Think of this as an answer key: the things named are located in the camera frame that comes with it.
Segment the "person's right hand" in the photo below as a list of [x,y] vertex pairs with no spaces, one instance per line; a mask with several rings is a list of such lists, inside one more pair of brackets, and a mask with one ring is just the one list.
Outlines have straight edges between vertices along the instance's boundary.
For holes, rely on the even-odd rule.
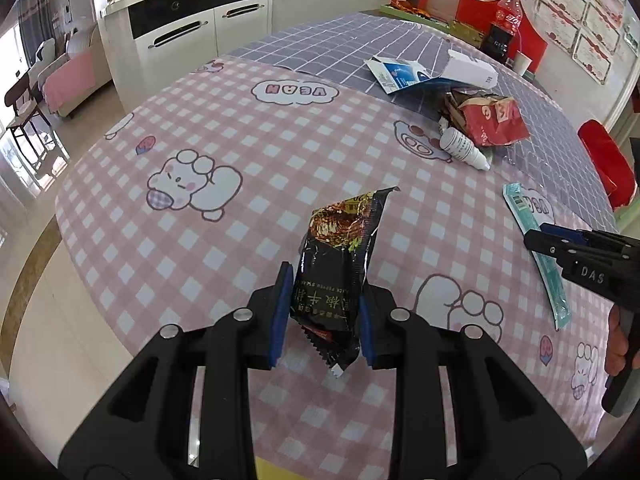
[[620,326],[620,308],[614,304],[608,315],[608,342],[604,369],[610,376],[617,376],[625,368],[629,353],[627,336]]

